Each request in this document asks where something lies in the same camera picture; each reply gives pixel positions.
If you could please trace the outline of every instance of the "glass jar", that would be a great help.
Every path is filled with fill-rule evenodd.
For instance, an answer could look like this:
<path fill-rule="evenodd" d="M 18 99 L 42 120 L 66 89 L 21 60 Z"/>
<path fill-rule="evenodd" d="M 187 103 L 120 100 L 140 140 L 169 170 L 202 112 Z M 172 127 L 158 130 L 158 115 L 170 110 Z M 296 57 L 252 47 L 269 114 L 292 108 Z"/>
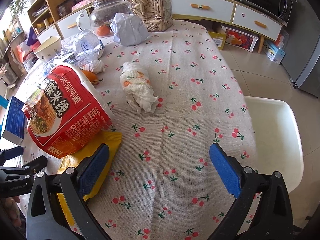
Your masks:
<path fill-rule="evenodd" d="M 163 32 L 173 24 L 171 0 L 131 0 L 131 5 L 149 32 Z"/>
<path fill-rule="evenodd" d="M 99 38 L 114 35 L 110 24 L 116 13 L 132 14 L 130 2 L 124 0 L 94 0 L 93 5 L 90 25 Z"/>

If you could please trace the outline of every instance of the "white drawer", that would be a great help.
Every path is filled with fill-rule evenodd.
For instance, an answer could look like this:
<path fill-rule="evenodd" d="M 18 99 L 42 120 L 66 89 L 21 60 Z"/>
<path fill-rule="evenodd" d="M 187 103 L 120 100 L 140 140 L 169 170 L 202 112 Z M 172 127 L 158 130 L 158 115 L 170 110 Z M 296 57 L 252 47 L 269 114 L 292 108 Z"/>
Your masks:
<path fill-rule="evenodd" d="M 191 4 L 209 6 L 209 8 L 193 8 Z M 172 14 L 206 17 L 229 23 L 232 10 L 233 3 L 225 0 L 172 0 Z"/>
<path fill-rule="evenodd" d="M 236 5 L 233 24 L 253 30 L 273 40 L 278 38 L 281 24 L 247 7 Z"/>
<path fill-rule="evenodd" d="M 57 36 L 59 35 L 57 31 L 57 27 L 55 25 L 51 26 L 49 29 L 45 30 L 38 36 L 38 40 L 42 44 L 45 40 L 50 38 L 51 36 Z"/>
<path fill-rule="evenodd" d="M 80 30 L 77 27 L 77 20 L 76 20 L 80 12 L 81 11 L 71 14 L 70 16 L 58 22 L 59 29 L 64 39 L 80 32 Z M 83 30 L 91 29 L 90 19 L 87 11 L 84 11 L 81 14 L 79 25 Z"/>

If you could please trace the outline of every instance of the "noodle picture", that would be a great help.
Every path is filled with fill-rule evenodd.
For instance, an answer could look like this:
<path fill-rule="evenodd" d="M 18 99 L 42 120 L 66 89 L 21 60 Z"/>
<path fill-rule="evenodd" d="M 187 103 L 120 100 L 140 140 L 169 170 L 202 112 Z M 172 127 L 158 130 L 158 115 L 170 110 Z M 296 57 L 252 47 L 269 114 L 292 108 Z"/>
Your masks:
<path fill-rule="evenodd" d="M 36 103 L 30 112 L 30 127 L 34 133 L 43 134 L 52 128 L 57 117 L 45 95 Z"/>

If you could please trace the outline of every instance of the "instant noodle cup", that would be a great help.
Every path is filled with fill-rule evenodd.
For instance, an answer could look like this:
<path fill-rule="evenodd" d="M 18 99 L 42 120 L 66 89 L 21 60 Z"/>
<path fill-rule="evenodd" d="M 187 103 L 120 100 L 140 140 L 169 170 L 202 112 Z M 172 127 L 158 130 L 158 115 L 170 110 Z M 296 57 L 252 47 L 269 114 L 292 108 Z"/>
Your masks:
<path fill-rule="evenodd" d="M 57 158 L 80 150 L 114 118 L 82 71 L 62 64 L 51 70 L 22 108 L 33 141 Z"/>

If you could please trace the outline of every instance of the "glass teapot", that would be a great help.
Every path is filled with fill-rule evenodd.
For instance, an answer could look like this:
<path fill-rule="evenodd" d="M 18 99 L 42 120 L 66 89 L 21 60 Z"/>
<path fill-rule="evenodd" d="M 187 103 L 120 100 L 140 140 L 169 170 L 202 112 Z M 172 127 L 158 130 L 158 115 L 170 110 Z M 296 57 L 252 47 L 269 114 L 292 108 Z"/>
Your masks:
<path fill-rule="evenodd" d="M 93 5 L 83 9 L 77 17 L 77 26 L 79 26 L 80 15 L 83 11 L 94 7 L 90 14 L 90 25 L 92 31 L 98 38 L 108 37 L 114 35 L 110 28 L 111 21 L 116 13 L 132 14 L 131 3 L 124 0 L 94 0 Z"/>

